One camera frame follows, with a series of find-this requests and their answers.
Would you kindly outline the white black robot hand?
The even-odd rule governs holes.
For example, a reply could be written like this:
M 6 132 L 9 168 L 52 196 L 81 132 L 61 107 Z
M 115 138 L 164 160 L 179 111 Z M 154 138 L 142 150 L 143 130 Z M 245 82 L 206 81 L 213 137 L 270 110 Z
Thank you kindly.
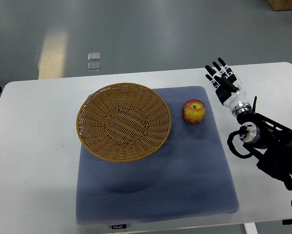
M 206 78 L 215 88 L 220 103 L 229 108 L 235 117 L 251 110 L 251 104 L 246 100 L 246 91 L 233 70 L 221 58 L 212 64 L 205 66 Z

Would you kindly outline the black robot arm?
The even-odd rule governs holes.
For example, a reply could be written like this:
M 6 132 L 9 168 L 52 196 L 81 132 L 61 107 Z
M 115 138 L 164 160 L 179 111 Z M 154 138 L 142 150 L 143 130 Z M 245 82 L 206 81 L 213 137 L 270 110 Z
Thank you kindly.
M 292 130 L 246 107 L 237 112 L 239 130 L 227 140 L 231 152 L 241 159 L 258 159 L 257 167 L 292 191 Z

